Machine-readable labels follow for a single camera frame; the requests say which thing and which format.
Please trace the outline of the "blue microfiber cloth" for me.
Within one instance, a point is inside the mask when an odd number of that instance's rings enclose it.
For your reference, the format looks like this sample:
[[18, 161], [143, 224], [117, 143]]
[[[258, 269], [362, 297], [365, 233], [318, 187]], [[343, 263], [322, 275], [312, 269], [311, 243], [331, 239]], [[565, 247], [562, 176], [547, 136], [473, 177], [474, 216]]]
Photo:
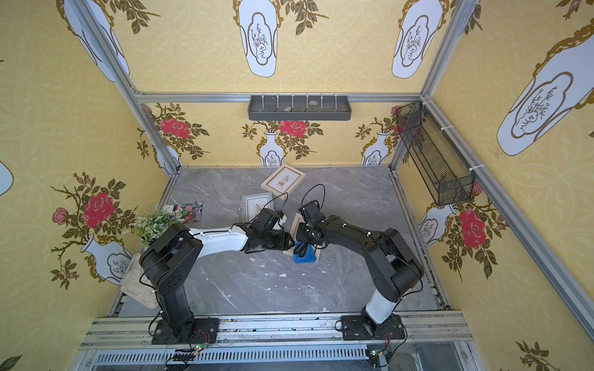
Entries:
[[293, 261], [296, 264], [316, 263], [316, 249], [312, 245], [298, 242], [293, 249]]

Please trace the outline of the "grey-green picture frame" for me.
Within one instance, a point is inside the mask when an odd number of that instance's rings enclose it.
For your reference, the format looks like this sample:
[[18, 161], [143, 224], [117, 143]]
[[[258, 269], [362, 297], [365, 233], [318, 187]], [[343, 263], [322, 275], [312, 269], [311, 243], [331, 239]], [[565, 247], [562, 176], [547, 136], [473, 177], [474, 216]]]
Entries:
[[269, 204], [272, 198], [273, 196], [269, 192], [242, 196], [243, 221], [250, 222], [253, 220]]

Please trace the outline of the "beige picture frame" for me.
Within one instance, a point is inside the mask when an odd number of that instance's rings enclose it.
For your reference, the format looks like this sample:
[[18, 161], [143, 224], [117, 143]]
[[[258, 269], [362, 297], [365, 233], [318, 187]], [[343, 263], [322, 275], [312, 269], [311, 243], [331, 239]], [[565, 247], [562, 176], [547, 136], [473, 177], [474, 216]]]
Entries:
[[284, 164], [261, 184], [261, 188], [275, 196], [290, 194], [305, 178], [306, 173]]
[[[297, 231], [298, 231], [298, 228], [299, 228], [299, 224], [300, 223], [303, 223], [303, 222], [304, 222], [303, 218], [301, 217], [300, 214], [297, 213], [295, 215], [294, 220], [292, 221], [292, 226], [291, 226], [290, 231], [289, 231], [289, 233], [291, 234], [292, 238], [295, 241], [295, 246], [299, 242], [299, 241], [297, 241]], [[292, 247], [289, 250], [283, 251], [284, 255], [287, 255], [287, 256], [289, 256], [289, 257], [291, 257], [293, 259], [293, 249], [294, 249], [294, 247]], [[320, 258], [320, 254], [321, 254], [321, 251], [316, 249], [317, 262], [318, 262], [318, 260]]]

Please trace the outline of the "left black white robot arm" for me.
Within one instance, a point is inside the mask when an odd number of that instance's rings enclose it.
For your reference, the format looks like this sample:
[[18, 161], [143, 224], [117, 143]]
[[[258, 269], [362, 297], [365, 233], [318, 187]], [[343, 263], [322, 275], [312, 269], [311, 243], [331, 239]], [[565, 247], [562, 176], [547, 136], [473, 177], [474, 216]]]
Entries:
[[193, 332], [194, 314], [184, 283], [199, 258], [224, 252], [290, 250], [295, 241], [282, 227], [283, 214], [264, 209], [249, 223], [198, 230], [175, 223], [142, 254], [143, 278], [155, 290], [162, 317], [176, 336]]

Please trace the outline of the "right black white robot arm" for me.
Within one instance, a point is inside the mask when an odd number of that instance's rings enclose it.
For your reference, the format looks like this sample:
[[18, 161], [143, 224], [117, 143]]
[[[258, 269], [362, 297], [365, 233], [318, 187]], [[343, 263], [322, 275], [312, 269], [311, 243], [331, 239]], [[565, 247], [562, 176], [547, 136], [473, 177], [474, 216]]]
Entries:
[[337, 245], [362, 256], [375, 291], [361, 315], [368, 333], [373, 336], [388, 330], [398, 303], [422, 283], [422, 265], [395, 229], [385, 232], [365, 230], [348, 224], [338, 216], [330, 216], [318, 224], [299, 223], [296, 239], [317, 247]]

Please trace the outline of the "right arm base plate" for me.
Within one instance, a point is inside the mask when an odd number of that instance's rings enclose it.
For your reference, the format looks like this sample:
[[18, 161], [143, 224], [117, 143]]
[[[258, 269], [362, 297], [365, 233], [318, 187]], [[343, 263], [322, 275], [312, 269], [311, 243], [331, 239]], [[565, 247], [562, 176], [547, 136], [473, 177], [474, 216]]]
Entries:
[[340, 328], [346, 341], [405, 339], [405, 326], [399, 315], [391, 315], [377, 324], [366, 315], [345, 315], [340, 318]]

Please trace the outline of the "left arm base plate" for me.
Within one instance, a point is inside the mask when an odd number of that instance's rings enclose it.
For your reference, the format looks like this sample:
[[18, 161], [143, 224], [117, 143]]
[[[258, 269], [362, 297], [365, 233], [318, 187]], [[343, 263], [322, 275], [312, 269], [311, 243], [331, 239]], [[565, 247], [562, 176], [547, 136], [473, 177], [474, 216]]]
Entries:
[[152, 344], [214, 344], [217, 340], [220, 323], [219, 318], [195, 318], [192, 322], [174, 329], [167, 321], [160, 320], [157, 322]]

